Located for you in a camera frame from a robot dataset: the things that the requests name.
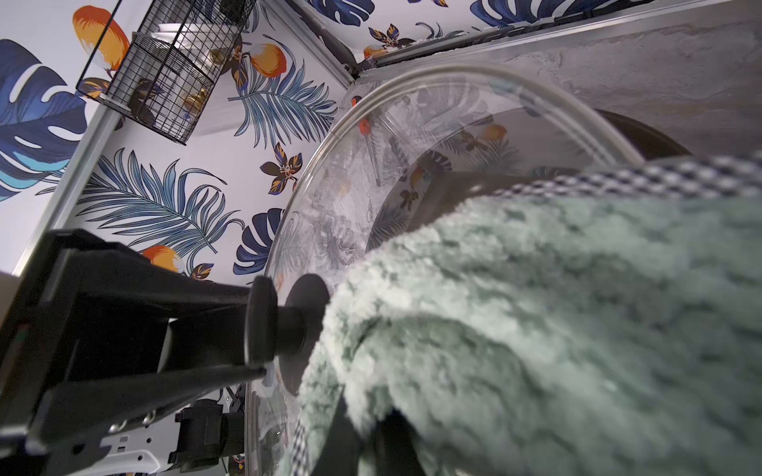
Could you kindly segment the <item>glass pot lid black knob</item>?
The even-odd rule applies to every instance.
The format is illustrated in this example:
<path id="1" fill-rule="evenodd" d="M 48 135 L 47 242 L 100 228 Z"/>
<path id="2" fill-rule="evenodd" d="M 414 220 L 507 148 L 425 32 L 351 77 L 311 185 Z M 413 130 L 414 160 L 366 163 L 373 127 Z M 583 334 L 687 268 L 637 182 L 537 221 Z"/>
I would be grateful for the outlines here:
<path id="1" fill-rule="evenodd" d="M 488 67 L 437 67 L 408 73 L 371 92 L 355 95 L 353 107 L 329 131 L 274 233 L 266 275 L 280 287 L 285 280 L 286 307 L 305 307 L 307 337 L 296 355 L 276 359 L 284 393 L 298 394 L 310 353 L 321 333 L 328 297 L 346 268 L 384 242 L 412 231 L 450 212 L 470 196 L 488 194 L 534 180 L 574 175 L 584 170 L 643 164 L 645 159 L 624 139 L 607 113 L 576 109 L 560 92 Z M 365 139 L 358 123 L 368 116 L 377 148 L 382 186 L 377 186 Z M 434 397 L 434 384 L 414 390 L 414 384 L 434 377 L 454 377 L 466 369 L 452 361 L 464 341 L 445 321 L 414 321 L 412 335 L 398 324 L 381 324 L 371 335 L 371 350 L 381 377 L 392 378 L 392 390 L 402 397 Z M 319 470 L 331 469 L 331 458 L 348 474 L 357 474 L 357 457 L 365 450 L 339 397 L 341 386 L 309 394 L 321 400 L 320 417 L 330 420 L 329 451 Z M 391 463 L 410 463 L 404 473 L 454 473 L 447 451 L 432 453 L 413 432 L 402 411 L 394 409 L 373 434 L 382 455 L 381 471 Z"/>

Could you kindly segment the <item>green waffle cloth checkered trim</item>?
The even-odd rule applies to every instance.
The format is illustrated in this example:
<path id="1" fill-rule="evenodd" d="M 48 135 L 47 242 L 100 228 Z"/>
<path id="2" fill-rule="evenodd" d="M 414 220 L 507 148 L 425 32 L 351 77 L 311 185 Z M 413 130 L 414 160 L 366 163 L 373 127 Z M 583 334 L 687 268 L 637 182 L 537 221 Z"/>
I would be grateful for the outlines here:
<path id="1" fill-rule="evenodd" d="M 471 198 L 335 288 L 284 475 L 757 475 L 761 157 Z"/>

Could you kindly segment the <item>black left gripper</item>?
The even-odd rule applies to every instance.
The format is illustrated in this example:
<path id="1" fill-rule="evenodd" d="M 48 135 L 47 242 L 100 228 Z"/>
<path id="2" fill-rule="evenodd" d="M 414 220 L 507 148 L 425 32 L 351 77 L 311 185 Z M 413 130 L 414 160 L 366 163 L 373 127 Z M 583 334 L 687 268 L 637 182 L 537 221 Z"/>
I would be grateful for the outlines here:
<path id="1" fill-rule="evenodd" d="M 170 315 L 245 307 L 248 297 L 83 230 L 46 234 L 1 327 L 2 473 L 87 469 L 105 458 L 105 438 L 261 377 L 262 367 L 159 373 Z"/>

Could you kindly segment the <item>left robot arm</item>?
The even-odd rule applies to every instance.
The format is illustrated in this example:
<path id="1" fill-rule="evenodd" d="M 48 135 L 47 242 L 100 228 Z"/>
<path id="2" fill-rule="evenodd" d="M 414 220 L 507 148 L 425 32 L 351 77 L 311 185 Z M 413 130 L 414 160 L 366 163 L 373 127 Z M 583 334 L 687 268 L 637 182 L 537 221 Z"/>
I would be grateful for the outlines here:
<path id="1" fill-rule="evenodd" d="M 240 452 L 242 419 L 206 395 L 263 373 L 244 355 L 248 298 L 83 230 L 48 233 L 1 329 L 2 473 L 85 470 L 161 420 L 179 427 L 166 464 Z"/>

